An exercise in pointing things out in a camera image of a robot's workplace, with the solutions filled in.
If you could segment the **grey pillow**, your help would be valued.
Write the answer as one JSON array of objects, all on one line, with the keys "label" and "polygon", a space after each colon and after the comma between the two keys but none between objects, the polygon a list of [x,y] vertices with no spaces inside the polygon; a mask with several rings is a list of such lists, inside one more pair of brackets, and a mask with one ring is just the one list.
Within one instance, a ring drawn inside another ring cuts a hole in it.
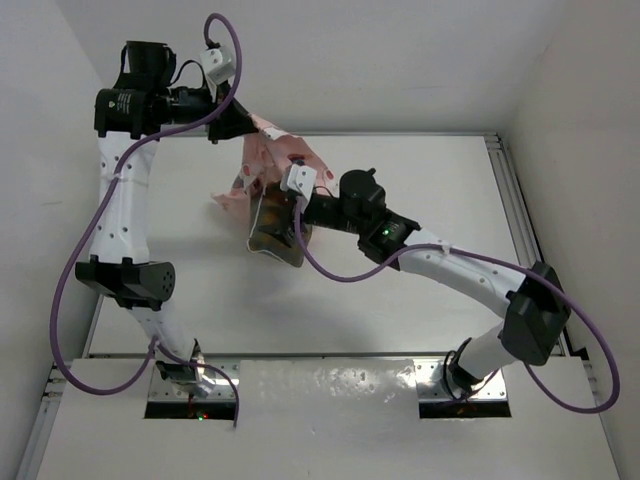
[{"label": "grey pillow", "polygon": [[300,268],[305,256],[294,231],[296,194],[283,192],[277,183],[264,185],[250,200],[247,248]]}]

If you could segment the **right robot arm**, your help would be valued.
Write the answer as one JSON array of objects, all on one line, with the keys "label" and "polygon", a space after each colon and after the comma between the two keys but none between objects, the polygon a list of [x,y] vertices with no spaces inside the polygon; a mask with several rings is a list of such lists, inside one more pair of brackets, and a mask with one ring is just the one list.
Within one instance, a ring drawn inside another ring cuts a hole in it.
[{"label": "right robot arm", "polygon": [[555,270],[482,258],[454,248],[386,205],[373,170],[342,175],[336,197],[317,193],[313,168],[292,164],[280,188],[292,201],[290,218],[301,248],[311,226],[354,234],[359,250],[386,267],[434,280],[484,305],[500,322],[465,340],[447,362],[444,383],[469,394],[492,372],[516,361],[542,366],[549,359],[570,309]]}]

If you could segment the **pink cartoon pillowcase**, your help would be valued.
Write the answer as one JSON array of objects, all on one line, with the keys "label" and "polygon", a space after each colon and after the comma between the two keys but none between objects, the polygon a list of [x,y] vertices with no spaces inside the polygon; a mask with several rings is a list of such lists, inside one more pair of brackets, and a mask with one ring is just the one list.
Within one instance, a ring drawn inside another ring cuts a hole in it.
[{"label": "pink cartoon pillowcase", "polygon": [[258,132],[243,137],[239,172],[227,193],[211,194],[224,211],[240,221],[248,221],[251,196],[262,186],[279,183],[287,167],[296,160],[317,172],[317,187],[331,194],[338,192],[337,175],[303,137],[257,115],[250,114],[249,118]]}]

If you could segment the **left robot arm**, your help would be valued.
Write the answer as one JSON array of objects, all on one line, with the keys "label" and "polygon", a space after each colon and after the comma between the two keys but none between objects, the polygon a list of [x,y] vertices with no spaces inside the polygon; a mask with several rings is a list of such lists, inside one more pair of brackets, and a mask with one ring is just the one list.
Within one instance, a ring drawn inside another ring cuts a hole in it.
[{"label": "left robot arm", "polygon": [[176,55],[164,43],[129,41],[115,84],[97,93],[94,128],[100,152],[100,204],[81,244],[86,261],[74,262],[78,281],[111,298],[140,325],[163,379],[206,397],[216,373],[204,364],[170,301],[176,272],[154,261],[148,247],[148,190],[161,139],[204,127],[212,142],[255,132],[234,96],[242,66],[238,46],[209,41],[198,61],[203,84],[176,85]]}]

